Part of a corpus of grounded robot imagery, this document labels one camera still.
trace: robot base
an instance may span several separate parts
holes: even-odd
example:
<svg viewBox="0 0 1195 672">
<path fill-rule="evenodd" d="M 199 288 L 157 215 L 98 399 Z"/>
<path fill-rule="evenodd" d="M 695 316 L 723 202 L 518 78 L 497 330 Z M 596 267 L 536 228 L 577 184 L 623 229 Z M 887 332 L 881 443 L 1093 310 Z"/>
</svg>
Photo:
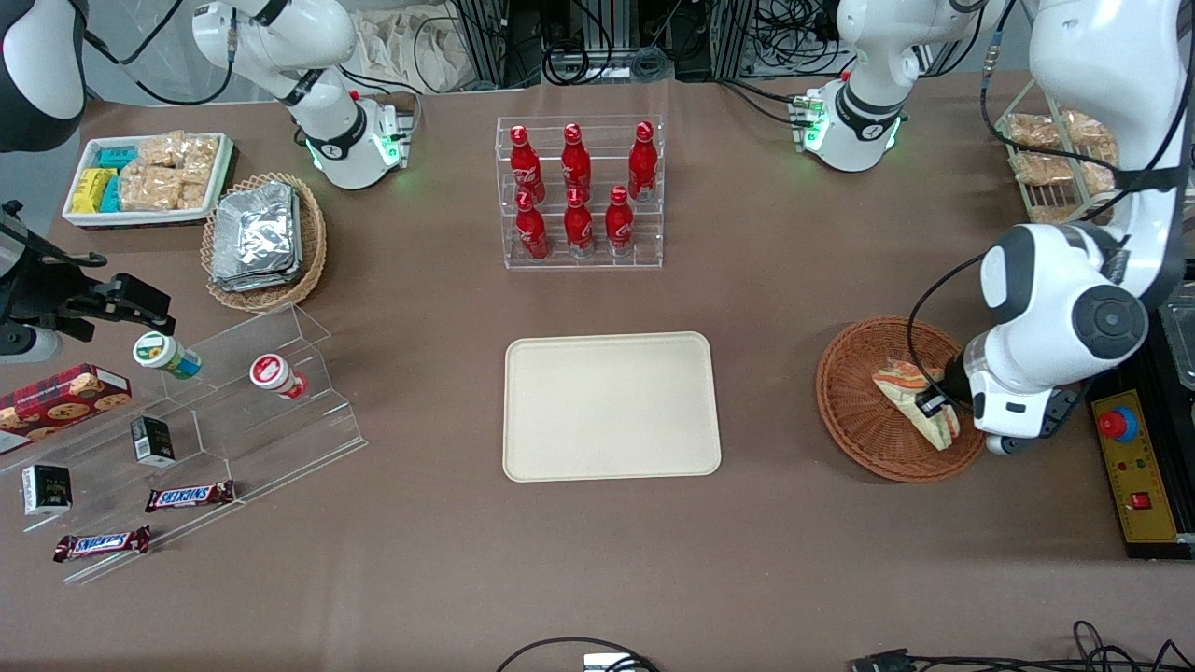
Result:
<svg viewBox="0 0 1195 672">
<path fill-rule="evenodd" d="M 307 143 L 312 159 L 329 182 L 341 189 L 364 189 L 385 177 L 394 169 L 406 165 L 407 139 L 410 130 L 400 130 L 394 108 L 381 106 L 368 98 L 361 98 L 357 104 L 366 112 L 366 133 L 349 148 L 344 158 L 329 159 L 320 157 Z M 402 135 L 400 141 L 396 136 Z"/>
<path fill-rule="evenodd" d="M 839 116 L 834 104 L 844 84 L 838 79 L 793 98 L 789 104 L 789 118 L 798 127 L 792 129 L 792 140 L 797 152 L 809 152 L 832 169 L 860 172 L 878 164 L 884 152 L 896 143 L 900 118 L 887 129 L 878 124 L 874 127 L 876 135 L 871 140 L 859 140 L 854 129 Z"/>
</svg>

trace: foil packet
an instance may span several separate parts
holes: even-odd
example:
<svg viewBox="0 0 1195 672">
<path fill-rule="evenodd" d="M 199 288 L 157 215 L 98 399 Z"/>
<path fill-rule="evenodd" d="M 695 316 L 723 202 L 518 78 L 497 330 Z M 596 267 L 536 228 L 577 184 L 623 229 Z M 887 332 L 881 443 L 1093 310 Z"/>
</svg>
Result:
<svg viewBox="0 0 1195 672">
<path fill-rule="evenodd" d="M 299 194 L 272 181 L 220 200 L 213 232 L 212 282 L 249 292 L 296 282 L 304 273 Z"/>
</svg>

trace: snickers logo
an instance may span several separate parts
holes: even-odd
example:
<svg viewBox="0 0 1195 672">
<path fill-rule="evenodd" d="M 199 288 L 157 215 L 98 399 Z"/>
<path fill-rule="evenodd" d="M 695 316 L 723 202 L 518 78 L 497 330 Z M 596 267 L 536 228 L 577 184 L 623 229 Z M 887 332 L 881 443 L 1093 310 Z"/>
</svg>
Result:
<svg viewBox="0 0 1195 672">
<path fill-rule="evenodd" d="M 166 490 L 158 497 L 158 506 L 201 502 L 208 499 L 208 493 L 210 491 L 212 491 L 212 485 L 202 485 L 198 488 L 183 488 L 180 490 Z"/>
<path fill-rule="evenodd" d="M 85 537 L 75 544 L 75 554 L 98 552 L 118 549 L 129 538 L 128 532 L 121 534 L 100 534 L 99 537 Z"/>
</svg>

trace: red button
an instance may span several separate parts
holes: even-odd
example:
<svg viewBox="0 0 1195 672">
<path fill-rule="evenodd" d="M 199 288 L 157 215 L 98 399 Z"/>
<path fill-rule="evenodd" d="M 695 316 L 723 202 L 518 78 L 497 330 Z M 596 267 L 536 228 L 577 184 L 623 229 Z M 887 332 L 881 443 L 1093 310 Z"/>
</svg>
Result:
<svg viewBox="0 0 1195 672">
<path fill-rule="evenodd" d="M 1124 416 L 1114 410 L 1099 414 L 1096 423 L 1099 427 L 1099 433 L 1109 439 L 1120 439 L 1128 432 L 1128 422 Z"/>
</svg>

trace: yellow control panel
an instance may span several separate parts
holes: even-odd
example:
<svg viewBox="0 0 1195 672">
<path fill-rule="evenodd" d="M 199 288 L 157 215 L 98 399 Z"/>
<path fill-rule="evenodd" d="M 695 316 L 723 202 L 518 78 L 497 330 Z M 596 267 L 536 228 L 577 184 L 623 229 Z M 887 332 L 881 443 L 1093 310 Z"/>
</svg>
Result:
<svg viewBox="0 0 1195 672">
<path fill-rule="evenodd" d="M 1116 500 L 1124 540 L 1173 543 L 1177 537 L 1170 501 L 1162 484 L 1153 445 L 1135 390 L 1091 404 L 1099 430 L 1099 447 Z"/>
</svg>

